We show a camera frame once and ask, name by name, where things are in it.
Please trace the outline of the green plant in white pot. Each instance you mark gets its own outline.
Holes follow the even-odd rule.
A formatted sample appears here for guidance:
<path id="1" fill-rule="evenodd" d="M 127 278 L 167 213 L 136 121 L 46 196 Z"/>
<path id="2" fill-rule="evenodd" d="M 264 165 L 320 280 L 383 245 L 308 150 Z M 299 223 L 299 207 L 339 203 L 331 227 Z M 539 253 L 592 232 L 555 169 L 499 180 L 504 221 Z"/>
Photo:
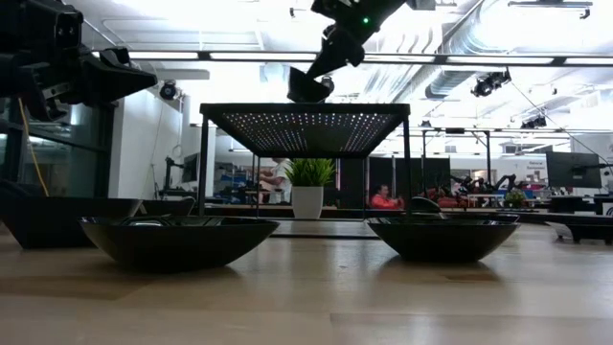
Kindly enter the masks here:
<path id="1" fill-rule="evenodd" d="M 335 174 L 329 158 L 296 158 L 287 171 L 291 183 L 291 205 L 296 219 L 318 219 L 324 204 L 324 187 Z"/>

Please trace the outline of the person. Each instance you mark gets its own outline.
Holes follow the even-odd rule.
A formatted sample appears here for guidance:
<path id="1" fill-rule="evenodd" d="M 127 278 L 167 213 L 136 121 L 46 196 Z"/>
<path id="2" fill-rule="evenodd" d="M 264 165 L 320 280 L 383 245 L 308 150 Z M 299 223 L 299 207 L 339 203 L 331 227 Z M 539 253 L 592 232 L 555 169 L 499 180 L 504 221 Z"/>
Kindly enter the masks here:
<path id="1" fill-rule="evenodd" d="M 273 158 L 276 165 L 260 172 L 260 180 L 271 186 L 270 204 L 281 204 L 291 200 L 291 181 L 288 178 L 290 168 L 286 158 Z"/>
<path id="2" fill-rule="evenodd" d="M 404 208 L 404 201 L 401 198 L 391 198 L 389 187 L 381 184 L 376 187 L 370 205 L 373 209 L 400 210 Z"/>

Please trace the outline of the black perforated metal shelf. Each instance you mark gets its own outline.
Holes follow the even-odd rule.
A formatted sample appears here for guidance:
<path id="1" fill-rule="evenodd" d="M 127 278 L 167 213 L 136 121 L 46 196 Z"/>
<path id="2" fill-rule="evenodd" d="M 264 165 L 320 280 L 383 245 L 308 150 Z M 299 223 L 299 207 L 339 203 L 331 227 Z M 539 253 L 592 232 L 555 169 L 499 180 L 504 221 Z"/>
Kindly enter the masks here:
<path id="1" fill-rule="evenodd" d="M 366 160 L 395 129 L 409 133 L 402 103 L 204 103 L 200 114 L 259 159 Z"/>

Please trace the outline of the black ceiling spotlight cluster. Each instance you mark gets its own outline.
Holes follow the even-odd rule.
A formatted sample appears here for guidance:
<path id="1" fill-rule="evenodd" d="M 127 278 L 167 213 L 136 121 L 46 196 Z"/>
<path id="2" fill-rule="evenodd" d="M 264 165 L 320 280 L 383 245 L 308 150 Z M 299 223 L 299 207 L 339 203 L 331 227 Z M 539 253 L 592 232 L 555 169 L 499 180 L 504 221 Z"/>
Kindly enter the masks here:
<path id="1" fill-rule="evenodd" d="M 510 81 L 511 73 L 509 69 L 505 71 L 490 72 L 476 79 L 476 84 L 470 90 L 470 93 L 477 98 L 487 97 L 493 91 L 501 88 Z"/>

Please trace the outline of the black leaf-shaped plate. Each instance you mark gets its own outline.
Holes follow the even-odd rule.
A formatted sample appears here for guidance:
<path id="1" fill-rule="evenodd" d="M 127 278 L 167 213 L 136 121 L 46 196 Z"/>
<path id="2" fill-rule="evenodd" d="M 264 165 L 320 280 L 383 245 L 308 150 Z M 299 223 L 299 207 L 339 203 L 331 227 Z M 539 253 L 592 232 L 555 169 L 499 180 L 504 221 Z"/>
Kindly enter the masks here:
<path id="1" fill-rule="evenodd" d="M 84 218 L 85 236 L 118 265 L 151 273 L 226 266 L 280 226 L 259 218 L 148 216 Z"/>
<path id="2" fill-rule="evenodd" d="M 407 262 L 475 263 L 519 227 L 490 218 L 370 218 L 371 230 Z"/>

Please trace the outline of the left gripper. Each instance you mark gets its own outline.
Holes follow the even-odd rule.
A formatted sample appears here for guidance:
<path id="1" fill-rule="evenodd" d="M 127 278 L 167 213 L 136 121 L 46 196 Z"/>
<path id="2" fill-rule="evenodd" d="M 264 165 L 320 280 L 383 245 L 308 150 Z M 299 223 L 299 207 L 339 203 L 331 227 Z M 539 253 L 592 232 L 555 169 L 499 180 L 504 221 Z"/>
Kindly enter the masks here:
<path id="1" fill-rule="evenodd" d="M 21 98 L 30 115 L 39 121 L 64 116 L 62 104 L 104 104 L 154 86 L 154 74 L 129 67 L 126 47 L 99 51 L 88 57 L 80 45 L 58 56 L 58 60 L 37 58 L 33 51 L 0 45 L 0 98 Z"/>

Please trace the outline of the black desk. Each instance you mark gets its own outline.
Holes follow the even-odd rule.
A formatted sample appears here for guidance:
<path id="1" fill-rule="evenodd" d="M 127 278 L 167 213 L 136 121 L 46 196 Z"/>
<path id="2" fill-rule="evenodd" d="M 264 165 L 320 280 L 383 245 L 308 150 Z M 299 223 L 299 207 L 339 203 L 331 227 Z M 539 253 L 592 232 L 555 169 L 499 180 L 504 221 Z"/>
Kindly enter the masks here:
<path id="1" fill-rule="evenodd" d="M 595 215 L 613 217 L 613 195 L 552 196 L 548 211 L 562 214 L 593 212 Z"/>

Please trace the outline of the black monitor stand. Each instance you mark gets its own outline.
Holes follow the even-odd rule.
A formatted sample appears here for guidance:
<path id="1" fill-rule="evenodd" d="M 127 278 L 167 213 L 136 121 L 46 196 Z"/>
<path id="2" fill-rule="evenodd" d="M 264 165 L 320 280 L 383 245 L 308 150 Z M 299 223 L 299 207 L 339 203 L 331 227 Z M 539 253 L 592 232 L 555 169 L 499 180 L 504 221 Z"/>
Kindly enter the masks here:
<path id="1" fill-rule="evenodd" d="M 165 179 L 164 179 L 164 190 L 170 189 L 170 180 L 171 180 L 171 169 L 176 167 L 178 169 L 183 169 L 184 165 L 181 163 L 176 163 L 172 158 L 167 156 L 165 158 L 166 169 L 165 169 Z"/>

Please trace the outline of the long overhead light bar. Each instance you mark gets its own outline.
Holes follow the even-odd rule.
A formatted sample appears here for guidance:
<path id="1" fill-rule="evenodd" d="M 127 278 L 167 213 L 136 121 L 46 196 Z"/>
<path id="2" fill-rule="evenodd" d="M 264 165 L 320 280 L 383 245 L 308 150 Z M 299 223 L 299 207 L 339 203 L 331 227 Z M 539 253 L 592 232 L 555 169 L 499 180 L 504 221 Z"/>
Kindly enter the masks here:
<path id="1" fill-rule="evenodd" d="M 287 62 L 310 63 L 314 52 L 281 51 L 129 51 L 129 60 L 209 61 L 209 62 Z M 443 54 L 366 54 L 366 64 L 417 64 L 440 66 L 613 68 L 613 55 L 443 55 Z"/>

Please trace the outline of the small black monitor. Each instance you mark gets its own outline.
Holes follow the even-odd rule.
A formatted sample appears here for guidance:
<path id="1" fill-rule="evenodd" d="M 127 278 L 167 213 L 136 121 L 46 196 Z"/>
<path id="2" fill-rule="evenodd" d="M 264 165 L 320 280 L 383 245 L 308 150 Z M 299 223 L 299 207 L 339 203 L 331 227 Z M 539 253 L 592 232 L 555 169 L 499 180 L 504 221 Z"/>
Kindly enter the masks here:
<path id="1" fill-rule="evenodd" d="M 196 182 L 199 174 L 199 154 L 187 155 L 183 160 L 181 181 L 183 183 Z"/>

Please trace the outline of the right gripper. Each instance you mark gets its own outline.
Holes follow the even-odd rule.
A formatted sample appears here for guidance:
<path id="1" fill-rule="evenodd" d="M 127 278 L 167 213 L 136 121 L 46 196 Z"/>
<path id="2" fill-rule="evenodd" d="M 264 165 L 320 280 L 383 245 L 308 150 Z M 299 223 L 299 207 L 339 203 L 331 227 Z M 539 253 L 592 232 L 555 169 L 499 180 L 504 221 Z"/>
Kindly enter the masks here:
<path id="1" fill-rule="evenodd" d="M 321 51 L 308 68 L 306 75 L 315 79 L 347 65 L 356 67 L 364 58 L 363 47 L 352 35 L 331 24 L 322 32 Z"/>

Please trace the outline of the black partition panels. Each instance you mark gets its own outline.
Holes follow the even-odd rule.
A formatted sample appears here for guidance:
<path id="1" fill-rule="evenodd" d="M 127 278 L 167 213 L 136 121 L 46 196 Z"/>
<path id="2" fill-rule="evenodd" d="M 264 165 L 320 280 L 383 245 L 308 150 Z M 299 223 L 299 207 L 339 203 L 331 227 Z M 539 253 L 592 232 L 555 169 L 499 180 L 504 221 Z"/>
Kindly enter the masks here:
<path id="1" fill-rule="evenodd" d="M 448 158 L 426 158 L 410 160 L 412 196 L 421 195 L 443 188 L 451 189 L 450 160 Z M 367 165 L 360 159 L 340 160 L 340 191 L 338 201 L 341 208 L 361 209 L 375 194 L 375 188 L 386 184 L 389 189 L 396 186 L 396 196 L 406 196 L 405 162 L 402 157 L 370 157 Z"/>

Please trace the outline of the black metal gantry frame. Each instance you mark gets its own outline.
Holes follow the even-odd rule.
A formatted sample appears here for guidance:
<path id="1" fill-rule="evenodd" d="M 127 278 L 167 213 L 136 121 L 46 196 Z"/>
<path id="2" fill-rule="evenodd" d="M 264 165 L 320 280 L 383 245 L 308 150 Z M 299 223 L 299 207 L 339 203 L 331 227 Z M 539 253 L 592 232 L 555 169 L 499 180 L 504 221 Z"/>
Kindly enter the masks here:
<path id="1" fill-rule="evenodd" d="M 425 159 L 426 159 L 426 133 L 427 132 L 436 132 L 445 134 L 466 134 L 470 133 L 479 143 L 483 144 L 486 148 L 486 158 L 487 158 L 487 178 L 488 183 L 491 184 L 491 150 L 490 150 L 490 130 L 487 129 L 479 129 L 479 128 L 462 128 L 462 127 L 421 127 L 421 140 L 422 140 L 422 151 L 420 157 L 420 171 L 421 171 L 421 188 L 424 196 L 428 196 L 426 183 L 425 183 Z M 483 133 L 486 137 L 485 140 L 482 140 L 477 134 Z"/>

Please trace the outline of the large black monitor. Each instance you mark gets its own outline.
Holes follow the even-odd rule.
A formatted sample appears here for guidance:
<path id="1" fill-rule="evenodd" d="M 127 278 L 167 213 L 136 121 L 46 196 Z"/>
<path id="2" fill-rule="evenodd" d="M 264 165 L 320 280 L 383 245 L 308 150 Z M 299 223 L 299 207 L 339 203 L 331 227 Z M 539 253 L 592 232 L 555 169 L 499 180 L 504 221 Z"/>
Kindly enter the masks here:
<path id="1" fill-rule="evenodd" d="M 593 153 L 546 153 L 550 187 L 599 189 L 602 186 L 600 158 Z"/>

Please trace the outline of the black metal table frame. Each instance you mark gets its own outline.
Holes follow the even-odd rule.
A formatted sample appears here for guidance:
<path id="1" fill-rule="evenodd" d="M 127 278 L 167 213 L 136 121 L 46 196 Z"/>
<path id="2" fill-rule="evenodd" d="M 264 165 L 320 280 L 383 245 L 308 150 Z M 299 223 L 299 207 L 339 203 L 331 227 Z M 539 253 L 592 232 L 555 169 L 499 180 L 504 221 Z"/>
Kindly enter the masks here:
<path id="1" fill-rule="evenodd" d="M 368 219 L 368 218 L 395 218 L 405 215 L 399 210 L 375 210 L 375 209 L 333 209 L 323 208 L 321 219 Z M 558 213 L 533 213 L 515 210 L 498 212 L 497 210 L 468 209 L 460 211 L 446 210 L 440 212 L 413 212 L 418 216 L 444 216 L 446 218 L 476 219 L 486 218 L 500 219 L 505 215 L 516 215 L 518 221 L 523 223 L 556 222 L 579 225 L 606 225 L 613 226 L 613 217 L 608 216 L 585 216 Z M 259 208 L 248 205 L 208 205 L 205 208 L 205 216 L 238 217 L 238 218 L 268 218 L 268 219 L 293 219 L 291 206 L 260 206 Z"/>

